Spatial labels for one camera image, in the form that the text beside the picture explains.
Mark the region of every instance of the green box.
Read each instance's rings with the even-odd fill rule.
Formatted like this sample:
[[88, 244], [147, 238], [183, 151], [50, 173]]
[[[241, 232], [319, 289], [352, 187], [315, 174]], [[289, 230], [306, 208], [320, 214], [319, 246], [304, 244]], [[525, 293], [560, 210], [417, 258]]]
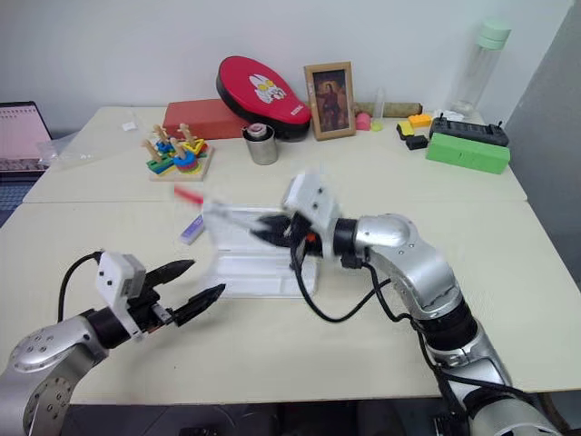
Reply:
[[433, 134], [426, 159], [500, 174], [510, 162], [510, 150], [447, 134]]

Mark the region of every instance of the green lid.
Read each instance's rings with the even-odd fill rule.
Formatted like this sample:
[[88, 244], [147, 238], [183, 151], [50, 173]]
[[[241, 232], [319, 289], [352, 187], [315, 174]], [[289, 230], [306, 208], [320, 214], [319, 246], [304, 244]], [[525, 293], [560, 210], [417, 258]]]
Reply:
[[506, 23], [489, 18], [482, 24], [477, 44], [488, 50], [502, 50], [511, 30]]

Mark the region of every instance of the red marker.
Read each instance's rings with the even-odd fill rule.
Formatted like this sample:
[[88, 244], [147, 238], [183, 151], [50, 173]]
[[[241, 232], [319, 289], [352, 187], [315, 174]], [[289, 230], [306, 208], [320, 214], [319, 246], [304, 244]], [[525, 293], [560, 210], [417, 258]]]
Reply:
[[185, 188], [181, 188], [181, 186], [175, 185], [173, 187], [173, 193], [177, 197], [182, 197], [184, 200], [187, 200], [190, 203], [194, 204], [203, 204], [203, 195], [200, 193], [195, 193], [193, 191], [188, 191]]

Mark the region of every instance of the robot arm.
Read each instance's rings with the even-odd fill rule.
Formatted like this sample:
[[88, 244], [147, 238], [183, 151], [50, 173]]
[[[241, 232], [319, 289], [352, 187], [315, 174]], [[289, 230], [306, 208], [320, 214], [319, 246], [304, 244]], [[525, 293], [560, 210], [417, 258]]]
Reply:
[[[392, 280], [419, 332], [442, 395], [469, 417], [472, 434], [538, 434], [539, 430], [558, 434], [511, 387], [507, 370], [482, 324], [472, 316], [452, 269], [440, 252], [419, 237], [411, 220], [397, 214], [342, 218], [316, 174], [293, 179], [282, 207], [292, 216], [291, 250], [300, 247], [305, 253], [301, 239], [314, 231], [322, 247], [317, 254], [350, 259], [343, 264], [365, 265], [372, 274], [377, 269]], [[377, 277], [374, 282], [380, 294]]]
[[158, 303], [160, 295], [153, 288], [192, 265], [177, 261], [145, 273], [129, 254], [103, 253], [97, 287], [108, 306], [40, 329], [12, 351], [0, 375], [0, 435], [58, 436], [74, 387], [109, 350], [172, 322], [181, 326], [205, 311], [224, 284], [195, 295], [175, 311]]

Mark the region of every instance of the clear plastic bottle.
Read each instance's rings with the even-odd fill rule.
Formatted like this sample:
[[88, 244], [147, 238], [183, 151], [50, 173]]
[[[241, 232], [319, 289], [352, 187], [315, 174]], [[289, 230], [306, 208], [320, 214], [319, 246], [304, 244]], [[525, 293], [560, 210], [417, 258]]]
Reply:
[[373, 105], [373, 116], [371, 117], [371, 131], [378, 132], [383, 129], [383, 106], [385, 105], [385, 93], [383, 88], [378, 88], [375, 94], [375, 104]]
[[483, 23], [464, 73], [460, 76], [449, 99], [452, 111], [465, 116], [472, 115], [488, 79], [497, 66], [510, 30], [510, 27], [498, 20], [488, 19]]

